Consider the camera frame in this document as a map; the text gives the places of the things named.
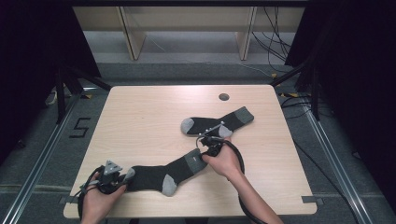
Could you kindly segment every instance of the wooden table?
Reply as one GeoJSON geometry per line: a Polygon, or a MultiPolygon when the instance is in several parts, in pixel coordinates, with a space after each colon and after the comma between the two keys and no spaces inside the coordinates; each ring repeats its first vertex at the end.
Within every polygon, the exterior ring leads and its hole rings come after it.
{"type": "MultiPolygon", "coordinates": [[[[189,117],[220,118],[246,106],[255,119],[233,134],[246,176],[280,215],[314,214],[315,203],[275,91],[269,85],[114,87],[106,100],[71,195],[94,168],[112,160],[126,173],[134,165],[165,165],[195,149],[180,123],[189,117]],[[222,101],[226,93],[230,99],[222,101]]],[[[77,218],[76,204],[64,215],[77,218]]],[[[210,166],[182,182],[172,197],[158,191],[126,192],[109,217],[243,216],[236,190],[210,166]]]]}

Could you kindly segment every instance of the black sock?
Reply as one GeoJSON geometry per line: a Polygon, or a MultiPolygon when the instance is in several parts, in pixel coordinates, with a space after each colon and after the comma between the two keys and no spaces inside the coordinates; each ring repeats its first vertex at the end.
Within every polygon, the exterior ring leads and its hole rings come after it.
{"type": "Polygon", "coordinates": [[[155,189],[166,196],[172,196],[177,185],[207,166],[201,160],[198,148],[165,166],[133,166],[135,171],[132,182],[128,184],[128,191],[155,189]]]}
{"type": "Polygon", "coordinates": [[[207,129],[213,128],[223,121],[219,128],[212,131],[212,135],[217,137],[229,137],[233,132],[246,125],[247,123],[254,120],[254,117],[247,110],[246,107],[241,107],[234,112],[220,118],[220,119],[208,119],[208,118],[188,118],[181,122],[181,131],[184,134],[200,134],[204,133],[207,129]]]}

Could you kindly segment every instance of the small hole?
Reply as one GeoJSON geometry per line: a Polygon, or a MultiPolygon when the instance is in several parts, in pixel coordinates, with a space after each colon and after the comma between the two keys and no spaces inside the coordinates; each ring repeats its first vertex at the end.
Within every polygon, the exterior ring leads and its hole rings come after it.
{"type": "Polygon", "coordinates": [[[222,93],[219,95],[219,99],[222,101],[228,101],[230,99],[230,96],[227,93],[222,93]]]}

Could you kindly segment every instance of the hand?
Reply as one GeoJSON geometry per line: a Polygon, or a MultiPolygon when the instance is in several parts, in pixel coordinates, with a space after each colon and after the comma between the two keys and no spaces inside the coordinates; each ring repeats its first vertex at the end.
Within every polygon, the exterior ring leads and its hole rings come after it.
{"type": "MultiPolygon", "coordinates": [[[[99,176],[96,173],[91,181],[95,180],[99,176]]],[[[122,185],[115,192],[111,194],[104,194],[99,189],[95,189],[95,186],[88,186],[88,192],[84,198],[84,204],[82,207],[82,219],[81,223],[99,223],[104,219],[110,212],[114,203],[126,190],[126,186],[122,185]]]]}
{"type": "MultiPolygon", "coordinates": [[[[231,138],[229,137],[225,138],[224,140],[231,142],[231,138]]],[[[242,174],[238,158],[236,157],[233,150],[226,144],[222,146],[217,157],[203,155],[202,159],[208,163],[213,168],[213,170],[218,173],[218,175],[223,175],[229,180],[233,175],[242,174]]]]}

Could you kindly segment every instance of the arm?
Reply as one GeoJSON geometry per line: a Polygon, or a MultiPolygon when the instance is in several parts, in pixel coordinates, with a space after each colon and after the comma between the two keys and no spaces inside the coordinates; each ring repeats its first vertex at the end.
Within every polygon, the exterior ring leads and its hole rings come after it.
{"type": "Polygon", "coordinates": [[[107,216],[114,203],[126,190],[126,186],[122,185],[112,194],[104,194],[99,189],[94,189],[94,186],[89,186],[88,190],[84,198],[81,224],[97,224],[107,216]]]}
{"type": "Polygon", "coordinates": [[[283,223],[274,210],[265,202],[259,193],[251,186],[242,173],[239,161],[233,150],[224,145],[217,157],[203,155],[202,159],[219,175],[225,176],[238,191],[247,210],[258,219],[269,223],[283,223]]]}

